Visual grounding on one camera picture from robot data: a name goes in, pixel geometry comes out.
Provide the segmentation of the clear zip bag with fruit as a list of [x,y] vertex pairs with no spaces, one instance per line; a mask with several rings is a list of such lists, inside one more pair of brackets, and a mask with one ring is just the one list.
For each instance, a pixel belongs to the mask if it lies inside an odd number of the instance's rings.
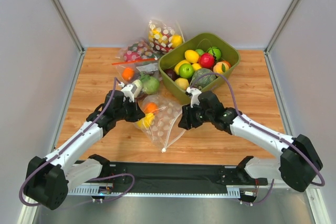
[[145,105],[149,102],[156,103],[160,109],[155,114],[152,125],[149,129],[140,129],[135,122],[134,126],[141,130],[162,153],[165,153],[185,133],[184,129],[178,127],[182,117],[182,106],[172,99],[155,94],[142,100],[140,108],[143,112]]

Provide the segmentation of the fake yellow peach with leaf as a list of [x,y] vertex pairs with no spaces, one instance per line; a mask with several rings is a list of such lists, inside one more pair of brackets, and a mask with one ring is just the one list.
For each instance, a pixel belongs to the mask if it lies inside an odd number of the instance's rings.
[[228,67],[227,64],[223,63],[222,61],[218,62],[215,64],[215,66],[213,67],[213,72],[214,73],[220,73],[220,74],[224,74],[226,73],[230,68]]

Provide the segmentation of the fake red peach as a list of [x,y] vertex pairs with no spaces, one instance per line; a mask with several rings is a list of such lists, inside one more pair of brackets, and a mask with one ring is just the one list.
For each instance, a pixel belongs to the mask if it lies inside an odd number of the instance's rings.
[[198,63],[202,68],[211,69],[215,64],[215,57],[206,52],[200,56]]

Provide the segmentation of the fake yellow lemon from bag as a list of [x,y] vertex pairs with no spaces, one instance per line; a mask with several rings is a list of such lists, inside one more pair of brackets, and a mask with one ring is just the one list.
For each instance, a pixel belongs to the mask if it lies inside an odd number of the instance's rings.
[[189,63],[194,64],[198,63],[200,55],[197,51],[189,49],[185,51],[184,57]]

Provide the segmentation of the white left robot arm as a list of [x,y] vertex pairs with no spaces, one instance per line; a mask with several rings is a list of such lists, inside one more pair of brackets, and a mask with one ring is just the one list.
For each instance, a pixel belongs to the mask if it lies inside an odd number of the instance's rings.
[[129,88],[109,91],[104,103],[88,115],[80,129],[61,147],[43,158],[35,156],[29,161],[26,179],[19,189],[21,203],[55,210],[68,192],[81,184],[118,178],[119,175],[112,173],[109,160],[100,155],[91,155],[79,165],[76,161],[118,121],[137,122],[144,116],[136,94]]

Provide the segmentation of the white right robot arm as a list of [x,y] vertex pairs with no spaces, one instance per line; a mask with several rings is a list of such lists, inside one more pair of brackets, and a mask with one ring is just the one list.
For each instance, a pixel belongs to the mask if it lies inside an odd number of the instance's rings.
[[323,164],[307,136],[294,137],[271,130],[236,108],[223,106],[211,91],[187,88],[186,94],[191,101],[182,107],[180,128],[190,130],[211,123],[217,130],[242,137],[274,156],[249,157],[243,169],[251,178],[281,179],[290,188],[304,192],[320,175]]

